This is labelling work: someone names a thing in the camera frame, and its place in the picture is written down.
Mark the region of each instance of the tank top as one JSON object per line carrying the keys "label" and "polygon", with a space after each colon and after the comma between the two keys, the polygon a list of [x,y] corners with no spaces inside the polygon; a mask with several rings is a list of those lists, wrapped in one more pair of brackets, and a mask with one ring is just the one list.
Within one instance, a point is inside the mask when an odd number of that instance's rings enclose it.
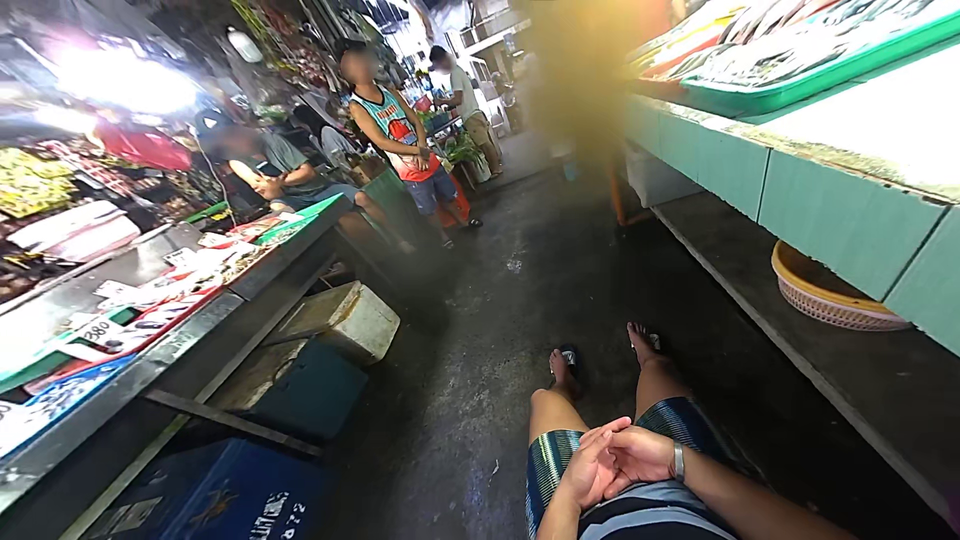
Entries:
{"label": "tank top", "polygon": [[[403,108],[400,107],[394,94],[383,86],[377,88],[383,95],[383,103],[375,103],[356,93],[350,96],[350,101],[363,106],[387,137],[396,142],[417,146],[417,130],[403,113]],[[440,166],[440,160],[435,154],[430,154],[430,166],[425,171],[419,170],[414,164],[414,156],[401,156],[392,152],[387,152],[387,156],[390,157],[390,164],[394,166],[400,179],[408,182],[422,182],[430,178]]]}

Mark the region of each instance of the concrete floor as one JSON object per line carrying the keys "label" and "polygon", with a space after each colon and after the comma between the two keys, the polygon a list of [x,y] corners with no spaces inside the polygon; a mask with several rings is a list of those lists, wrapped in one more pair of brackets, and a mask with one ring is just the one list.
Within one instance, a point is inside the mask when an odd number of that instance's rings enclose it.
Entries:
{"label": "concrete floor", "polygon": [[619,235],[598,177],[510,180],[471,197],[486,226],[456,250],[407,259],[403,323],[327,455],[336,480],[314,538],[523,538],[547,355],[580,349],[588,425],[631,414],[631,319],[660,331],[777,491],[861,538],[952,537],[664,226]]}

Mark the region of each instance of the flip-flop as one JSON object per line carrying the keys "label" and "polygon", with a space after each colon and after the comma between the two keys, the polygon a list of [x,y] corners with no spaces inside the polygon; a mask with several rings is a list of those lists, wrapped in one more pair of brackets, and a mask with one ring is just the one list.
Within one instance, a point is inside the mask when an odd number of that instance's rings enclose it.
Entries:
{"label": "flip-flop", "polygon": [[[650,344],[650,348],[659,353],[662,345],[660,342],[660,335],[658,333],[651,332],[650,329],[638,322],[634,322],[634,324],[636,325],[636,329],[640,331],[640,335],[642,335],[647,340],[647,343]],[[634,347],[633,342],[630,343],[630,349],[631,351],[636,352],[636,347]]]}
{"label": "flip-flop", "polygon": [[[574,379],[577,379],[580,375],[580,356],[577,354],[577,349],[573,345],[567,344],[557,347],[557,350],[559,350],[560,354],[566,359],[566,365],[570,369],[570,375],[572,375]],[[554,375],[552,367],[550,368],[550,375]]]}

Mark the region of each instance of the striped shorts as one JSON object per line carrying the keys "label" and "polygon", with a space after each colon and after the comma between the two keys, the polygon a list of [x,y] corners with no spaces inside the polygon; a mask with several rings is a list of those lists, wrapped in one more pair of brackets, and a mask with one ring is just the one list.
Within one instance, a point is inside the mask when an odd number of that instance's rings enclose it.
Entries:
{"label": "striped shorts", "polygon": [[[657,402],[636,419],[636,425],[741,469],[735,454],[691,398]],[[557,490],[566,465],[580,448],[581,435],[583,432],[576,430],[548,431],[537,437],[527,451],[527,528],[531,540],[537,537],[543,512]]]}

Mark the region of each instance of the hand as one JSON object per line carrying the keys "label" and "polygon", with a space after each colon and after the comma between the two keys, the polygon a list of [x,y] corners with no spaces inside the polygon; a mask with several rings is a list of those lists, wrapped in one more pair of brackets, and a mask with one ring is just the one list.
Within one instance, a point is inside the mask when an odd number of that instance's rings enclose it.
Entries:
{"label": "hand", "polygon": [[608,447],[614,432],[629,425],[630,419],[624,417],[584,433],[580,437],[580,449],[570,458],[557,492],[568,494],[581,510],[602,501],[604,492],[618,473],[617,464]]}
{"label": "hand", "polygon": [[414,156],[414,165],[418,170],[425,171],[430,168],[430,159],[424,159],[420,156]]}
{"label": "hand", "polygon": [[644,428],[631,425],[615,432],[609,452],[616,458],[616,478],[604,490],[611,499],[625,488],[641,481],[660,481],[674,478],[673,439]]}

